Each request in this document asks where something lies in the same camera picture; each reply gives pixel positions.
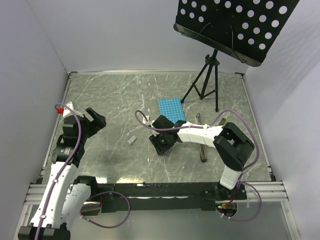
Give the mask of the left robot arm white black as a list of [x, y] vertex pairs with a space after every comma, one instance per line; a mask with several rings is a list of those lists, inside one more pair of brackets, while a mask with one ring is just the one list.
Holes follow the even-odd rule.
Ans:
[[57, 104], [55, 109], [62, 114], [63, 133], [53, 150], [50, 176], [40, 204], [29, 225], [19, 228], [20, 240], [69, 240], [71, 227], [86, 201], [99, 195], [94, 176], [75, 176], [85, 143], [106, 126], [106, 118], [92, 108], [86, 112], [89, 120], [76, 110], [72, 102]]

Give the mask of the black beige stapler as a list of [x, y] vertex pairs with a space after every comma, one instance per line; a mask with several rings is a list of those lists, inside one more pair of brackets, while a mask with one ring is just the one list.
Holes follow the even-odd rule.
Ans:
[[[197, 125], [202, 125], [200, 113], [197, 113], [195, 115], [195, 123]], [[206, 146], [203, 144], [199, 145], [199, 155], [200, 155], [200, 161], [202, 163], [205, 163], [207, 161], [207, 151], [206, 151]]]

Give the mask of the grey staple strips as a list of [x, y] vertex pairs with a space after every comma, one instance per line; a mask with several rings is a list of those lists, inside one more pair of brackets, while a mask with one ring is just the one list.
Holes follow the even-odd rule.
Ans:
[[137, 140], [137, 137], [132, 134], [132, 135], [127, 139], [126, 142], [131, 146], [136, 140]]

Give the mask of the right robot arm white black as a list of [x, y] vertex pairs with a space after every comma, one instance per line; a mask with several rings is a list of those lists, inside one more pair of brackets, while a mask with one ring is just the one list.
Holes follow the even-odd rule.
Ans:
[[223, 126], [193, 124], [185, 120], [173, 123], [160, 115], [151, 122], [150, 127], [154, 134], [149, 140], [159, 156], [175, 143], [195, 143], [215, 148], [224, 163], [218, 193], [223, 199], [230, 199], [236, 193], [236, 185], [255, 145], [234, 123], [227, 122]]

